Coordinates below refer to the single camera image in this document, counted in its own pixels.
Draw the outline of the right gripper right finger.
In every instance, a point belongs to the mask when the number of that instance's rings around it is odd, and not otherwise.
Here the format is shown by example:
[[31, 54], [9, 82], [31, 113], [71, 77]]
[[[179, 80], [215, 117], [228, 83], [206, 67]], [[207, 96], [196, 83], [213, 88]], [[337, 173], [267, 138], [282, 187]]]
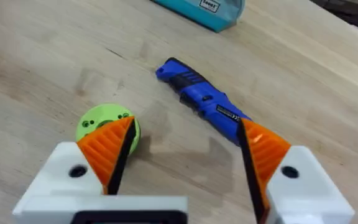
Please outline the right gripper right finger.
[[354, 209], [309, 148], [245, 118], [237, 138], [257, 223], [352, 222]]

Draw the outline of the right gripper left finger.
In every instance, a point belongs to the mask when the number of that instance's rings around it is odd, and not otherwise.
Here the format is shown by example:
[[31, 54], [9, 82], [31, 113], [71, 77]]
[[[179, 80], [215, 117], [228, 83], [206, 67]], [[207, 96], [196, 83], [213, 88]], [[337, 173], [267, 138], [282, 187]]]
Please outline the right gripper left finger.
[[108, 122], [77, 142], [57, 144], [22, 200], [115, 194], [135, 136], [135, 118], [129, 116]]

